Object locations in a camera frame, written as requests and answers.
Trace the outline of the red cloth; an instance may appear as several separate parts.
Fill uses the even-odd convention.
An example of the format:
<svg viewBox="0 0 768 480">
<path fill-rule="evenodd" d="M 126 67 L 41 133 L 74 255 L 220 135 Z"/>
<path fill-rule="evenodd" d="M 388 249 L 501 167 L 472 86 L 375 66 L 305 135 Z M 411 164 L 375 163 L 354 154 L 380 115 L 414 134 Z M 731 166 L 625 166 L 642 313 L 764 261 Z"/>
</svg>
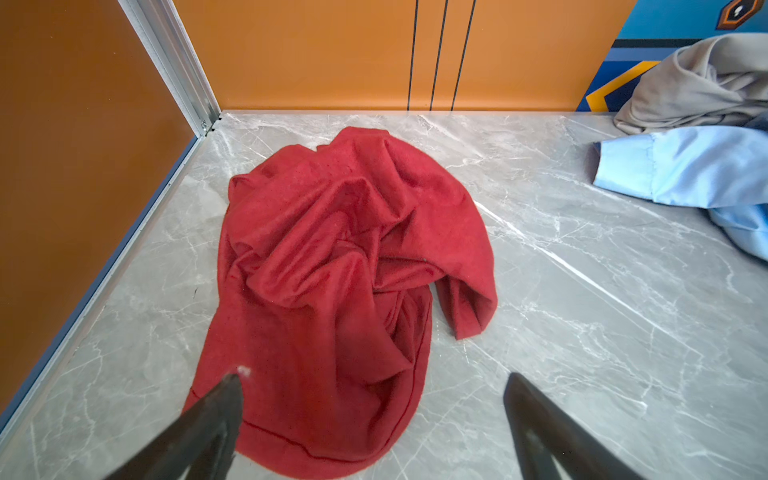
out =
<svg viewBox="0 0 768 480">
<path fill-rule="evenodd" d="M 333 479 L 385 455 L 425 386 L 432 307 L 457 339 L 498 305 L 468 191 L 384 130 L 348 127 L 234 176 L 219 302 L 187 404 L 239 375 L 236 448 L 284 476 Z"/>
</svg>

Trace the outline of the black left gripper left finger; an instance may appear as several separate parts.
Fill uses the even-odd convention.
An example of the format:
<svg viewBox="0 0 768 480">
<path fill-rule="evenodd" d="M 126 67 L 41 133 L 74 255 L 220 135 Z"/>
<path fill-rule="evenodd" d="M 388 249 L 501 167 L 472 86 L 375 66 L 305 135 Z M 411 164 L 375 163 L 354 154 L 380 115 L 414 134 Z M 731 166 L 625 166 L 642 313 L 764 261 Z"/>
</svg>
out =
<svg viewBox="0 0 768 480">
<path fill-rule="evenodd" d="M 110 479 L 224 479 L 232 465 L 244 397 L 240 378 L 225 376 Z"/>
</svg>

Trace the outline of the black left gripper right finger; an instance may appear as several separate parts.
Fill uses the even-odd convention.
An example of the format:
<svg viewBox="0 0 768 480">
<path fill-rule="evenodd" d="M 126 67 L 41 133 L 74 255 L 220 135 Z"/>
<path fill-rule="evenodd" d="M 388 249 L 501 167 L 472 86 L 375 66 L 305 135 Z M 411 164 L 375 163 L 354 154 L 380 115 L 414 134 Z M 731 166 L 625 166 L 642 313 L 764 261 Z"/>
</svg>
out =
<svg viewBox="0 0 768 480">
<path fill-rule="evenodd" d="M 524 375 L 510 374 L 503 404 L 524 479 L 639 479 Z"/>
</svg>

